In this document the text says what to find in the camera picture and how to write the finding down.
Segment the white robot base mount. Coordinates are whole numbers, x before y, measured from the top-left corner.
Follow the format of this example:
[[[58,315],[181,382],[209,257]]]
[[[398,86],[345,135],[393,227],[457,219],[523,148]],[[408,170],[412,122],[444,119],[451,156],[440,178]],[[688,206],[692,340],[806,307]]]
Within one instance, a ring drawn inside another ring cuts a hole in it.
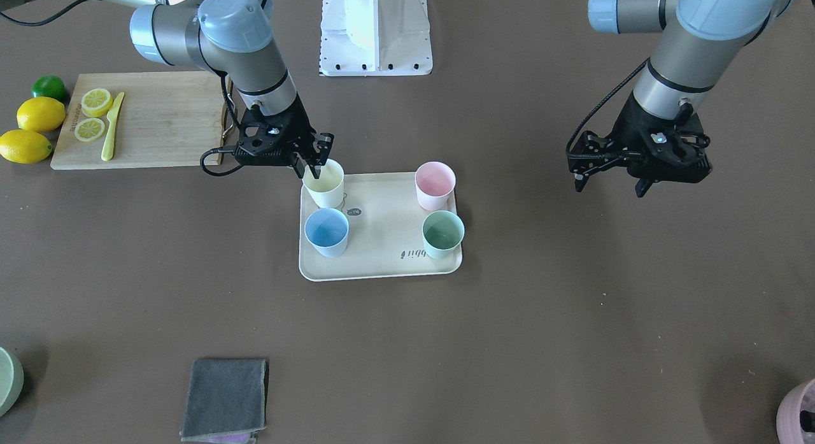
[[[420,76],[434,66],[427,0],[322,0],[323,76]]]

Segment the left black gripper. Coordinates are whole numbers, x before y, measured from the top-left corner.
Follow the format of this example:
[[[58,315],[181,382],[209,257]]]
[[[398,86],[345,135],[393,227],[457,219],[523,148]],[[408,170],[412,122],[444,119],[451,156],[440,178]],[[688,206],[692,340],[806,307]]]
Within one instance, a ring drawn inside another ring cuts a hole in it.
[[[639,179],[635,195],[643,198],[658,181],[698,183],[712,170],[705,149],[709,137],[693,105],[684,103],[673,119],[654,116],[629,95],[611,133],[583,131],[567,151],[574,189],[582,192],[589,177],[623,166]]]

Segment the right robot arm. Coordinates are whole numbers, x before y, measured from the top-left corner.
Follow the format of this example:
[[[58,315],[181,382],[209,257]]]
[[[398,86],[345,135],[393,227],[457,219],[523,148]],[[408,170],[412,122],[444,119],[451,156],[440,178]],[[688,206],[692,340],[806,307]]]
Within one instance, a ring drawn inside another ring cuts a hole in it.
[[[4,11],[35,0],[2,0]],[[287,166],[315,179],[334,144],[318,134],[276,45],[273,0],[73,0],[134,8],[130,35],[145,59],[166,66],[196,66],[230,80],[246,110],[234,124],[235,145],[213,148],[242,166]]]

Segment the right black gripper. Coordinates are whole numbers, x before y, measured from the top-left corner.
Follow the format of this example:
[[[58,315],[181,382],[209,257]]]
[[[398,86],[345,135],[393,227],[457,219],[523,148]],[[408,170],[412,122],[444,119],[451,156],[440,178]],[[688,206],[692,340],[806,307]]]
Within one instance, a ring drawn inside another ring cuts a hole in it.
[[[334,134],[315,133],[300,96],[283,112],[265,115],[259,106],[244,111],[233,156],[244,166],[288,166],[302,179],[309,166],[320,179],[334,145]]]

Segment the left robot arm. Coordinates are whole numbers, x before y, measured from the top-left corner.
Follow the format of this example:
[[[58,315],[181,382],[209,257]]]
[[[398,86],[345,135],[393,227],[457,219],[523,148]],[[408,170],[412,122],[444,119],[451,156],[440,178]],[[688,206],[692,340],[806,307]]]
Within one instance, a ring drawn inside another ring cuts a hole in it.
[[[598,32],[652,34],[654,52],[628,76],[635,86],[611,132],[579,124],[565,154],[574,188],[622,166],[643,197],[661,181],[698,183],[711,172],[709,136],[698,117],[705,96],[742,47],[769,28],[795,0],[588,0]]]

